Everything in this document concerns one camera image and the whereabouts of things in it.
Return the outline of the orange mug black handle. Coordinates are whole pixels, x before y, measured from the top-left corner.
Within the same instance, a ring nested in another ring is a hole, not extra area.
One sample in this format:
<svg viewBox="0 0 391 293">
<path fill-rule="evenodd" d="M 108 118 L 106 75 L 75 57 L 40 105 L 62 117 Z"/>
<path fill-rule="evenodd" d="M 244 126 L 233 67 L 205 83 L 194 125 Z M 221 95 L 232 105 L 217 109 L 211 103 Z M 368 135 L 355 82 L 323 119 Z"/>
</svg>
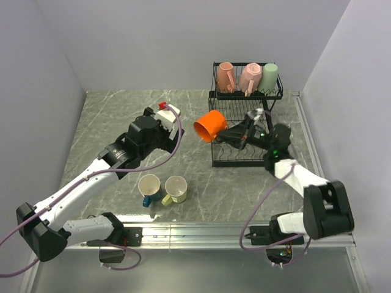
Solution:
<svg viewBox="0 0 391 293">
<path fill-rule="evenodd" d="M 228 128 L 222 113 L 211 110 L 193 123 L 197 135 L 206 143 L 212 142 L 220 131 Z"/>
</svg>

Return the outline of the pink faceted mug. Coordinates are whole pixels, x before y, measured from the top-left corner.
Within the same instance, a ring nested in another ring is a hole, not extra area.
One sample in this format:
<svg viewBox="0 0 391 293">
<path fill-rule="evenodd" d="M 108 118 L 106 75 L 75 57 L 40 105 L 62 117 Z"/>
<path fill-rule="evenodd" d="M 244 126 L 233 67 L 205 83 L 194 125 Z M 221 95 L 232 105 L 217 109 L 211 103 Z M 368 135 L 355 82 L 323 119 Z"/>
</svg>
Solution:
<svg viewBox="0 0 391 293">
<path fill-rule="evenodd" d="M 257 63 L 247 64 L 239 79 L 239 89 L 244 96 L 250 96 L 258 87 L 262 77 L 262 67 Z"/>
</svg>

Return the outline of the salmon flower mug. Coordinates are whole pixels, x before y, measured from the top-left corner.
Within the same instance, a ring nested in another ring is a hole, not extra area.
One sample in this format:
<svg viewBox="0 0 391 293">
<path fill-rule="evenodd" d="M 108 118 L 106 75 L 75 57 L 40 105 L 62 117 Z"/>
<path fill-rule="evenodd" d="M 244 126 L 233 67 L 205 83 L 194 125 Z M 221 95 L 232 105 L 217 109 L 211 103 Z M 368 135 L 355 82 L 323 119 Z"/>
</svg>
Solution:
<svg viewBox="0 0 391 293">
<path fill-rule="evenodd" d="M 222 62 L 217 69 L 217 90 L 221 93 L 234 93 L 235 72 L 230 62 Z"/>
</svg>

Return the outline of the pale green cup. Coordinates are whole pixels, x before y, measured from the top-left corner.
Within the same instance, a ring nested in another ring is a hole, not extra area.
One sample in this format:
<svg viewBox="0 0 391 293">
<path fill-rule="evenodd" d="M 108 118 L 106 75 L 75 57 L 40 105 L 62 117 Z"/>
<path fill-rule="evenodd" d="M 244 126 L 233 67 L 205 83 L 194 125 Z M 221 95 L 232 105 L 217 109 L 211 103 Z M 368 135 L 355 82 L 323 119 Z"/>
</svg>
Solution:
<svg viewBox="0 0 391 293">
<path fill-rule="evenodd" d="M 274 63 L 267 63 L 262 68 L 262 76 L 257 87 L 259 92 L 269 94 L 274 90 L 277 83 L 279 68 Z"/>
</svg>

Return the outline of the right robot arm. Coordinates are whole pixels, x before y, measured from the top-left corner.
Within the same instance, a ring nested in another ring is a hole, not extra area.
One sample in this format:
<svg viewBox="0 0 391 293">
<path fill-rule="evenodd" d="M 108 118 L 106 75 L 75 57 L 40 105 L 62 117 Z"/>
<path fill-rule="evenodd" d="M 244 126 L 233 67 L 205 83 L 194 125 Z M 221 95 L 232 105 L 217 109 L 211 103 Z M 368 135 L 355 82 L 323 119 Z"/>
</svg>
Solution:
<svg viewBox="0 0 391 293">
<path fill-rule="evenodd" d="M 276 124 L 268 133 L 255 133 L 255 127 L 244 122 L 220 131 L 218 142 L 242 150 L 247 145 L 266 150 L 264 168 L 275 178 L 288 184 L 303 198 L 301 212 L 274 215 L 269 229 L 274 243 L 284 243 L 291 234 L 306 234 L 312 239 L 348 233 L 354 229 L 354 218 L 345 186 L 315 175 L 293 158 L 288 148 L 291 129 Z"/>
</svg>

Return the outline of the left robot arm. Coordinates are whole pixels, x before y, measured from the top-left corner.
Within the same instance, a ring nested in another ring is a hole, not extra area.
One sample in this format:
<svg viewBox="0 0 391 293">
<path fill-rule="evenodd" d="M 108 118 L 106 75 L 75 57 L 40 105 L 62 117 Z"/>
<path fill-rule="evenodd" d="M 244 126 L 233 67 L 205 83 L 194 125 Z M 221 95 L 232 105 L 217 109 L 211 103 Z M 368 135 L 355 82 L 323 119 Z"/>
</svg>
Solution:
<svg viewBox="0 0 391 293">
<path fill-rule="evenodd" d="M 76 221 L 71 221 L 70 216 L 127 174 L 144 171 L 141 162 L 154 150 L 173 156 L 184 134 L 180 115 L 180 110 L 171 104 L 160 104 L 157 112 L 146 108 L 130 123 L 127 132 L 106 146 L 73 181 L 43 201 L 23 203 L 16 209 L 19 233 L 39 261 L 52 260 L 80 242 L 124 244 L 123 223 L 113 213 Z"/>
</svg>

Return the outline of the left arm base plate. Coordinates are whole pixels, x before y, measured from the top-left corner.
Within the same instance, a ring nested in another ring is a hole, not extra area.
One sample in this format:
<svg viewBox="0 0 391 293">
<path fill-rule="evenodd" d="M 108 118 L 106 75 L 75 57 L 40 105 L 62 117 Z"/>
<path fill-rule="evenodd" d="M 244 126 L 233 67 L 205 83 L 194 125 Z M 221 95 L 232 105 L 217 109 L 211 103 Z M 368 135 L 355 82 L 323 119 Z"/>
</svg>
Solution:
<svg viewBox="0 0 391 293">
<path fill-rule="evenodd" d="M 141 227 L 115 227 L 109 231 L 89 236 L 84 240 L 88 246 L 121 245 L 126 247 L 139 247 L 142 242 Z"/>
</svg>

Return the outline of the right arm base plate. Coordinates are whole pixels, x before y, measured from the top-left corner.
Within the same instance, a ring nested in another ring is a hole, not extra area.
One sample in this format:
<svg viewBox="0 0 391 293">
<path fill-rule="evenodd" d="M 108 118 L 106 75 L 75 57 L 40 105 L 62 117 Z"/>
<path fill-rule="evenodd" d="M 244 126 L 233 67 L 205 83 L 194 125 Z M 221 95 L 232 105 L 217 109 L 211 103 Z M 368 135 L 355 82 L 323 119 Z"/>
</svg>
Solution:
<svg viewBox="0 0 391 293">
<path fill-rule="evenodd" d="M 270 245 L 289 237 L 296 236 L 295 233 L 284 234 L 278 226 L 250 226 L 249 233 L 244 235 L 249 239 L 252 246 Z"/>
</svg>

